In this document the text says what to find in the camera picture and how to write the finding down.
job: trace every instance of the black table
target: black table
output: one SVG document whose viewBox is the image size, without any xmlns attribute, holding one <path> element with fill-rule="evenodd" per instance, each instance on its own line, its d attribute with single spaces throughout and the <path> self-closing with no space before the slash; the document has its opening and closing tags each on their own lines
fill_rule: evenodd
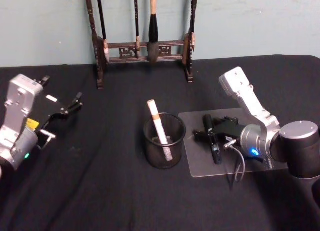
<svg viewBox="0 0 320 231">
<path fill-rule="evenodd" d="M 68 103 L 82 91 L 84 104 L 77 118 L 53 124 L 57 139 L 47 149 L 0 183 L 0 230 L 320 230 L 312 181 L 287 170 L 246 174 L 231 188 L 225 176 L 191 177 L 184 150 L 172 169 L 147 163 L 146 102 L 175 115 L 238 108 L 218 82 L 237 66 L 282 125 L 320 123 L 320 59 L 312 56 L 198 60 L 192 84 L 175 62 L 111 65 L 104 90 L 93 65 L 0 69 L 0 104 L 17 74 L 50 75 L 46 92 Z"/>
</svg>

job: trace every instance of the white tube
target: white tube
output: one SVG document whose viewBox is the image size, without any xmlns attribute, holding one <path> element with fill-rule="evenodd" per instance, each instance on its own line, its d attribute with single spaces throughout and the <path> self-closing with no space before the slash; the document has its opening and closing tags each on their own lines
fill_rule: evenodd
<svg viewBox="0 0 320 231">
<path fill-rule="evenodd" d="M 156 102 L 152 99 L 152 100 L 149 100 L 147 102 L 147 104 L 148 104 L 148 107 L 149 107 L 151 115 L 152 115 L 152 119 L 153 119 L 153 122 L 154 122 L 154 126 L 155 126 L 155 129 L 156 129 L 156 132 L 157 132 L 158 137 L 159 137 L 159 141 L 160 141 L 160 143 L 162 145 L 167 145 L 168 144 L 167 136 L 166 136 L 164 127 L 162 125 L 162 122 L 161 122 L 161 119 L 160 119 L 160 116 L 159 116 L 159 112 L 158 112 L 158 109 L 157 109 Z M 171 154 L 171 150 L 170 150 L 169 147 L 164 147 L 163 148 L 163 152 L 164 152 L 165 159 L 167 161 L 173 160 L 173 157 L 172 157 L 172 154 Z"/>
</svg>

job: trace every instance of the blue led light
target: blue led light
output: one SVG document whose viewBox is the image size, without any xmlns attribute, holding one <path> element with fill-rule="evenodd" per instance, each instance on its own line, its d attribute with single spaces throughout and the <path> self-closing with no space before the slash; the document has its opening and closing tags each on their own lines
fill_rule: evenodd
<svg viewBox="0 0 320 231">
<path fill-rule="evenodd" d="M 256 149 L 254 149 L 254 148 L 251 149 L 251 153 L 252 153 L 253 155 L 255 155 L 255 156 L 258 156 L 258 155 L 259 155 L 259 152 L 258 152 Z"/>
</svg>

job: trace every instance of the white sticker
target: white sticker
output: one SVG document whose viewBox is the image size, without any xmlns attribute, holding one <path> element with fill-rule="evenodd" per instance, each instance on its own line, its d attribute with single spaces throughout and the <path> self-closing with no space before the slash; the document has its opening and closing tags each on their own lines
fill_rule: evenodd
<svg viewBox="0 0 320 231">
<path fill-rule="evenodd" d="M 47 95 L 46 98 L 48 100 L 51 100 L 52 102 L 57 102 L 58 101 L 58 99 L 56 99 L 55 97 L 52 97 L 51 95 Z"/>
</svg>

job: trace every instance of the table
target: table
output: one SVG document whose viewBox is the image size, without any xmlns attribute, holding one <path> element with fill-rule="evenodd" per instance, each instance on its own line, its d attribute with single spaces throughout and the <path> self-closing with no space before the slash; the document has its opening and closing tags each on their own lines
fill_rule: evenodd
<svg viewBox="0 0 320 231">
<path fill-rule="evenodd" d="M 113 64 L 104 90 L 94 65 L 0 69 L 0 104 L 17 74 L 51 76 L 45 91 L 68 104 L 83 92 L 83 109 L 53 124 L 57 139 L 34 151 L 0 183 L 0 230 L 319 230 L 314 181 L 287 170 L 246 174 L 229 186 L 225 176 L 193 178 L 186 152 L 169 170 L 151 167 L 143 149 L 143 125 L 155 99 L 160 112 L 238 108 L 219 76 L 240 66 L 262 105 L 285 125 L 320 121 L 320 59 L 256 56 L 194 62 L 187 83 L 176 62 Z M 5 109 L 0 109 L 0 124 Z"/>
</svg>

